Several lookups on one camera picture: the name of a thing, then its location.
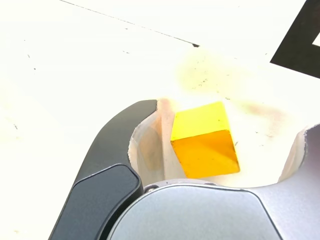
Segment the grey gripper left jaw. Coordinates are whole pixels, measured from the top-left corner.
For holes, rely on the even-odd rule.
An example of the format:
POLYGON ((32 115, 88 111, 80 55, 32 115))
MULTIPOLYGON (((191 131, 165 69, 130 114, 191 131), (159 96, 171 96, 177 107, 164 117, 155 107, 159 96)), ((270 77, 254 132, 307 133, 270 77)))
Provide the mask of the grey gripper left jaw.
POLYGON ((130 162, 130 141, 145 120, 171 107, 165 99, 139 101, 98 133, 50 234, 52 240, 181 240, 186 220, 174 201, 183 186, 146 193, 130 162))

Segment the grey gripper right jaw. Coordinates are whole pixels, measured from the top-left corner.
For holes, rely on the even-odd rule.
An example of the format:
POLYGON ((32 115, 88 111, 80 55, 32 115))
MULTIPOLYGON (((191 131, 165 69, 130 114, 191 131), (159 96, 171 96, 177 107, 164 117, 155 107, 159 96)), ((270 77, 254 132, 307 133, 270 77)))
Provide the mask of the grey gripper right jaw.
POLYGON ((297 135, 300 168, 254 188, 173 184, 147 193, 116 221, 110 240, 317 240, 320 127, 297 135))

